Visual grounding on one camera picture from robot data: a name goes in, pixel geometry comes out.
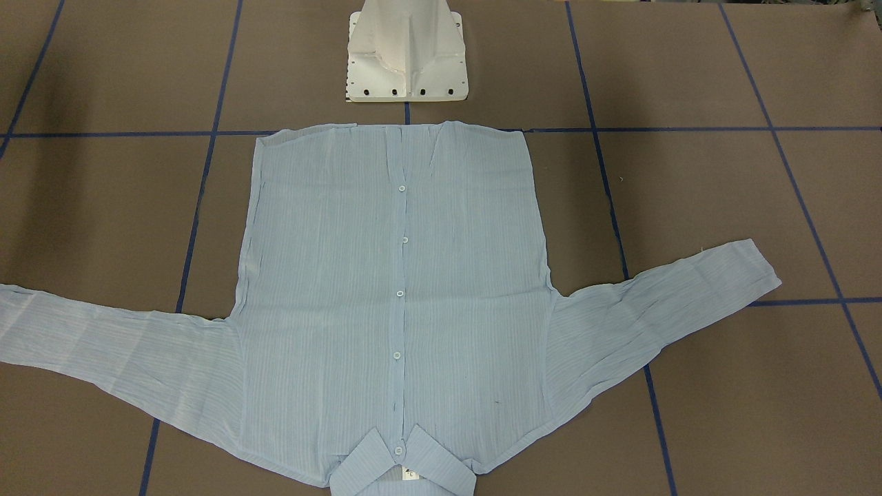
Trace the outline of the light blue button-up shirt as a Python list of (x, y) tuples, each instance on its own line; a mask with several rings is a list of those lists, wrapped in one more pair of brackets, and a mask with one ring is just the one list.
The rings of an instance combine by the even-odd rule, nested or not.
[(329, 123), (256, 141), (229, 317), (3, 285), (2, 361), (334, 495), (472, 495), (780, 283), (746, 239), (564, 296), (522, 133)]

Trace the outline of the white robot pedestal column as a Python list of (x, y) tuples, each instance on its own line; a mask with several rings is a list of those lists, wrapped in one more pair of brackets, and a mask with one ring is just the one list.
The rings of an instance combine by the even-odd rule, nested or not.
[(463, 19), (447, 1), (366, 1), (349, 16), (350, 103), (449, 103), (469, 96)]

